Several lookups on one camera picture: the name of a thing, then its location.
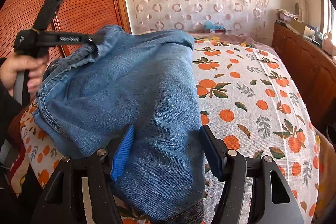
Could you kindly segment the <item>blue denim jeans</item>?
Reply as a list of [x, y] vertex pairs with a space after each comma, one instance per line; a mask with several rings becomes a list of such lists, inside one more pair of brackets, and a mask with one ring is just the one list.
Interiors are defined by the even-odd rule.
[[135, 129], [115, 195], [154, 223], [201, 223], [205, 189], [194, 38], [166, 30], [131, 35], [116, 25], [54, 61], [37, 93], [35, 124], [74, 159]]

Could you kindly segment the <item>floral brown blanket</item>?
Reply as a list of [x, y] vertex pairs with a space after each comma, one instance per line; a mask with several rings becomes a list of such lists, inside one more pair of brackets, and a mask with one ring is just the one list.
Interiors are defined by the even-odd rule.
[[195, 42], [198, 44], [209, 42], [213, 46], [220, 46], [220, 47], [223, 46], [224, 44], [241, 45], [250, 48], [256, 48], [258, 50], [266, 51], [272, 53], [275, 56], [278, 56], [278, 54], [272, 47], [254, 41], [254, 39], [245, 35], [226, 35], [220, 32], [190, 33], [190, 35], [194, 37]]

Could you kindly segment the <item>long wooden sideboard cabinet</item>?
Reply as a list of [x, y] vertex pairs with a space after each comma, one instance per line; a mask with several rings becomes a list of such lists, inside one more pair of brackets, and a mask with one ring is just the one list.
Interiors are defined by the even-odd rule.
[[272, 47], [298, 88], [312, 124], [325, 133], [335, 124], [335, 64], [321, 48], [278, 22]]

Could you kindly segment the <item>cardboard box on sideboard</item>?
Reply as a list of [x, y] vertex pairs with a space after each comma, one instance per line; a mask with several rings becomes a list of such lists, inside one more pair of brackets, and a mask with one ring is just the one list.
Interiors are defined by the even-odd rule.
[[301, 22], [294, 18], [291, 19], [290, 26], [294, 28], [297, 32], [305, 36], [311, 36], [315, 34], [314, 29], [310, 28], [306, 23]]

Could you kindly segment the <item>window with wooden frame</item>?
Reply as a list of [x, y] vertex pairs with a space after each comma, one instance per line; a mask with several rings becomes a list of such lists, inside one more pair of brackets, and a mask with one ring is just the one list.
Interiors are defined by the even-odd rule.
[[321, 32], [331, 32], [335, 38], [335, 8], [331, 0], [321, 0]]

